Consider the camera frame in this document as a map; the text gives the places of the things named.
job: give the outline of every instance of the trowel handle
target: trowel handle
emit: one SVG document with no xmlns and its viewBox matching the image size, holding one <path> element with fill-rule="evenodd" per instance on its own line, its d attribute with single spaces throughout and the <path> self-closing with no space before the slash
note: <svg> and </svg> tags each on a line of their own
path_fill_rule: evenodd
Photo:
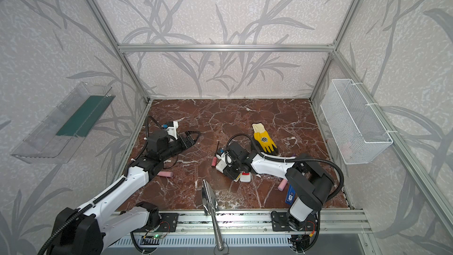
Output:
<svg viewBox="0 0 453 255">
<path fill-rule="evenodd" d="M 222 235 L 220 234 L 219 224 L 216 219 L 216 210 L 212 205 L 209 205 L 209 212 L 212 218 L 212 225 L 214 226 L 214 237 L 216 238 L 216 246 L 219 251 L 223 250 L 223 240 Z"/>
</svg>

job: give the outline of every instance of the glove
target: glove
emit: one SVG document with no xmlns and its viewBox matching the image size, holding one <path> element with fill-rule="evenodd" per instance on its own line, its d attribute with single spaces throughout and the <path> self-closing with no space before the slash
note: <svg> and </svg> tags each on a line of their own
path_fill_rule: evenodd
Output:
<svg viewBox="0 0 453 255">
<path fill-rule="evenodd" d="M 269 137 L 269 133 L 264 129 L 264 125 L 262 123 L 254 123 L 252 124 L 252 127 L 255 132 L 253 137 L 259 142 L 264 152 L 273 156 L 278 155 L 277 146 Z"/>
</svg>

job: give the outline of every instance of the red marble surface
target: red marble surface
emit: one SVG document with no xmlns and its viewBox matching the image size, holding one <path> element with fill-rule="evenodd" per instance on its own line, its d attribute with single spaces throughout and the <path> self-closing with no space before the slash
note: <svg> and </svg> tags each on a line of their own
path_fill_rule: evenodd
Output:
<svg viewBox="0 0 453 255">
<path fill-rule="evenodd" d="M 225 146 L 236 133 L 253 135 L 252 124 L 263 123 L 277 145 L 281 156 L 308 153 L 328 158 L 325 144 L 307 99 L 186 99 L 154 100 L 150 109 L 161 124 L 179 121 L 178 132 L 201 131 L 198 142 L 179 155 L 178 163 L 168 169 L 173 178 L 156 177 L 134 193 L 118 210 L 129 210 L 141 201 L 148 201 L 161 210 L 200 209 L 201 182 L 206 179 L 215 191 L 221 209 L 288 208 L 285 203 L 288 186 L 279 191 L 281 179 L 271 175 L 252 174 L 250 183 L 234 182 L 211 167 L 212 157 L 220 141 Z M 157 127 L 150 121 L 150 132 Z M 144 127 L 135 142 L 131 157 L 144 144 Z M 239 137 L 241 145 L 250 149 L 250 142 Z M 165 163 L 171 166 L 176 157 Z M 324 168 L 336 179 L 334 170 Z M 343 193 L 325 204 L 326 208 L 347 208 Z"/>
</svg>

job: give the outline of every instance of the red-handled screwdriver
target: red-handled screwdriver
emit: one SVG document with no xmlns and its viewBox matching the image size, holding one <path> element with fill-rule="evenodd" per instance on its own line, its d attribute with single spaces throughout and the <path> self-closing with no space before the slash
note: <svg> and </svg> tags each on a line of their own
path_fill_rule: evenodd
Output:
<svg viewBox="0 0 453 255">
<path fill-rule="evenodd" d="M 212 163 L 211 163 L 212 167 L 215 167 L 216 164 L 217 164 L 217 156 L 216 156 L 216 154 L 217 154 L 217 150 L 219 149 L 219 143 L 220 143 L 220 141 L 217 141 L 217 149 L 214 152 L 214 157 L 212 158 Z"/>
</svg>

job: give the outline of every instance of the white wire basket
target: white wire basket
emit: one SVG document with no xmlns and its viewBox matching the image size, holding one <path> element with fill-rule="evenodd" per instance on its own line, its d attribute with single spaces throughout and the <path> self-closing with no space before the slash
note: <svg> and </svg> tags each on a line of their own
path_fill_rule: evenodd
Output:
<svg viewBox="0 0 453 255">
<path fill-rule="evenodd" d="M 393 143 L 351 79 L 332 80 L 321 109 L 345 164 L 369 163 Z"/>
</svg>

